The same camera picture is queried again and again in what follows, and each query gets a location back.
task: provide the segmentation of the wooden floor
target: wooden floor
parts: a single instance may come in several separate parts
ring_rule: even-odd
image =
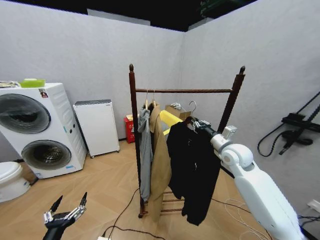
[[[24,165],[24,175],[32,178]],[[120,153],[114,152],[91,159],[87,157],[84,169],[63,176],[40,179],[21,197],[0,203],[0,239],[1,240],[40,240],[46,228],[43,213],[52,203],[63,195],[58,212],[67,212],[79,205],[85,192],[87,211],[64,232],[64,240],[96,240],[104,230],[111,226],[120,212],[130,201],[138,188],[135,145],[120,142]],[[233,179],[220,171],[213,197],[219,201],[229,198],[243,201]],[[166,203],[164,208],[180,208],[182,202]],[[238,211],[227,206],[232,215],[239,219]],[[166,240],[238,240],[248,229],[229,216],[224,204],[212,201],[206,219],[200,226],[194,226],[182,217],[180,212],[161,215],[154,223],[148,216],[138,218],[139,193],[120,217],[117,225],[125,229],[148,231]],[[243,220],[266,235],[251,214],[241,211]],[[136,232],[122,232],[115,229],[112,240],[151,240],[152,236]],[[258,239],[248,233],[243,240]]]

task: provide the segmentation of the gray wall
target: gray wall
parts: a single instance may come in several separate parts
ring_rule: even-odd
[[[314,144],[295,144],[282,156],[278,155],[285,143],[281,139],[269,158],[258,154],[257,143],[320,90],[319,23],[318,0],[260,0],[188,31],[182,57],[180,86],[186,89],[231,88],[240,67],[246,65],[229,120],[238,127],[235,141],[253,151],[258,165],[300,214],[310,200],[320,200],[319,134],[306,131]],[[185,106],[195,100],[195,115],[218,128],[226,99],[207,94],[184,95],[180,100]],[[314,121],[320,123],[320,116]],[[263,143],[264,153],[276,135]],[[320,238],[319,224],[315,226],[312,233]]]
[[[112,99],[119,138],[130,114],[129,64],[136,86],[177,88],[183,32],[0,1],[0,80],[64,84],[71,104]],[[138,93],[138,104],[146,95]],[[174,95],[157,95],[162,105]],[[19,156],[0,134],[0,161]]]

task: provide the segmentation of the tan trench coat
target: tan trench coat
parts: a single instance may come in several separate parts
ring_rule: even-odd
[[[156,105],[153,109],[150,119],[149,128],[153,136],[154,155],[151,165],[150,179],[150,197],[148,199],[148,212],[154,221],[159,220],[162,209],[162,200],[164,191],[168,186],[171,178],[171,165],[168,153],[168,147],[160,118],[160,106]]]

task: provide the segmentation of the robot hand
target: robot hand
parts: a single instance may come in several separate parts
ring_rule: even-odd
[[[48,229],[43,240],[61,239],[65,229],[77,221],[78,218],[80,218],[86,211],[85,205],[87,202],[87,193],[83,195],[80,205],[72,211],[54,214],[62,200],[62,197],[63,196],[59,197],[59,199],[51,206],[50,210],[45,212],[43,215],[44,224]]]

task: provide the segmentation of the white cabinet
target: white cabinet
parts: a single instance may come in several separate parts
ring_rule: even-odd
[[[110,99],[77,101],[73,108],[92,158],[120,150]]]

